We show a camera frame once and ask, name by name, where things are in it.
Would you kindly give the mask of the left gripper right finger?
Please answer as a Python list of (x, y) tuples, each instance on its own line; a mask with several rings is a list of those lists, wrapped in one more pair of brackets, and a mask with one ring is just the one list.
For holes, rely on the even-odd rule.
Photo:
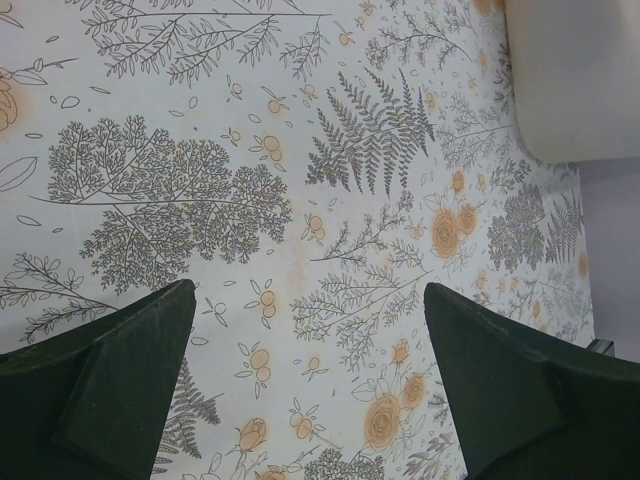
[(470, 479), (636, 479), (639, 366), (430, 283), (426, 325)]

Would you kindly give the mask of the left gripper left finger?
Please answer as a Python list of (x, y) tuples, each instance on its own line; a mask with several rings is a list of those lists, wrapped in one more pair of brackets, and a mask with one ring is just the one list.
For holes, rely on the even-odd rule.
[(150, 478), (195, 309), (183, 279), (2, 354), (2, 478)]

